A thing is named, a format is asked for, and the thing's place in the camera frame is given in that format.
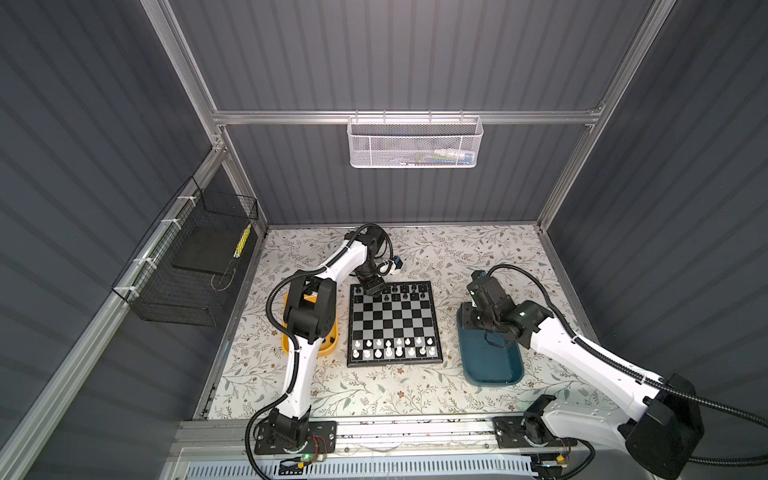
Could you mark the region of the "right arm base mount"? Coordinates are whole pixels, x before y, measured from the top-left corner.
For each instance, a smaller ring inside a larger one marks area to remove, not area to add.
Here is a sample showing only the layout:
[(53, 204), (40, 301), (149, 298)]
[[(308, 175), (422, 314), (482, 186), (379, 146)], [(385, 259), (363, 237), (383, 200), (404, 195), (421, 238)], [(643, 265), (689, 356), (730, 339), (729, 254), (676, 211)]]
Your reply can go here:
[(570, 438), (555, 437), (541, 420), (521, 415), (496, 416), (491, 419), (494, 435), (500, 448), (564, 447), (577, 445)]

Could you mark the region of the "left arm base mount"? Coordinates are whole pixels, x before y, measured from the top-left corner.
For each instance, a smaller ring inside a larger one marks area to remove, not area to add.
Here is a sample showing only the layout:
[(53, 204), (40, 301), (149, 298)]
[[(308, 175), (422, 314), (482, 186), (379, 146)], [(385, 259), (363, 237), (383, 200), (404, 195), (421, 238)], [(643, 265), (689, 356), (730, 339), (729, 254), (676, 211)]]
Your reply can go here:
[(257, 423), (253, 433), (253, 452), (257, 455), (329, 454), (336, 448), (338, 423), (308, 421), (296, 426), (276, 425), (268, 419)]

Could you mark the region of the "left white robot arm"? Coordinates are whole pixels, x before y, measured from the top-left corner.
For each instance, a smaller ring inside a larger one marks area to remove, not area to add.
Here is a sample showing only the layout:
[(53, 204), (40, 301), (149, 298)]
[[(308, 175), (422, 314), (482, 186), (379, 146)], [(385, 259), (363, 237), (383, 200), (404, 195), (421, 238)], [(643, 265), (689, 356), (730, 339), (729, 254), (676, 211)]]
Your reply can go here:
[(289, 341), (283, 393), (268, 407), (273, 442), (291, 451), (310, 437), (310, 386), (323, 340), (336, 321), (339, 286), (354, 274), (366, 294), (380, 293), (394, 255), (380, 262), (379, 251), (392, 251), (386, 231), (366, 223), (344, 236), (341, 246), (318, 267), (298, 270), (267, 297), (269, 322)]

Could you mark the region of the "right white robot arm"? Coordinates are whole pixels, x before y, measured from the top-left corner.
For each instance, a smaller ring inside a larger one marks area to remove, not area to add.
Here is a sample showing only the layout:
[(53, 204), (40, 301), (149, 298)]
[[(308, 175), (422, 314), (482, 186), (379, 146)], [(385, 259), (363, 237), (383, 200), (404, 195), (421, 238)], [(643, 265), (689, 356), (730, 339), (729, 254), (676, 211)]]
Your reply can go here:
[(474, 271), (467, 290), (463, 325), (559, 362), (614, 404), (586, 407), (542, 394), (514, 428), (530, 445), (571, 438), (626, 453), (660, 478), (682, 473), (704, 435), (700, 409), (686, 398), (696, 392), (690, 381), (641, 369), (577, 334), (551, 301), (514, 302), (490, 272)]

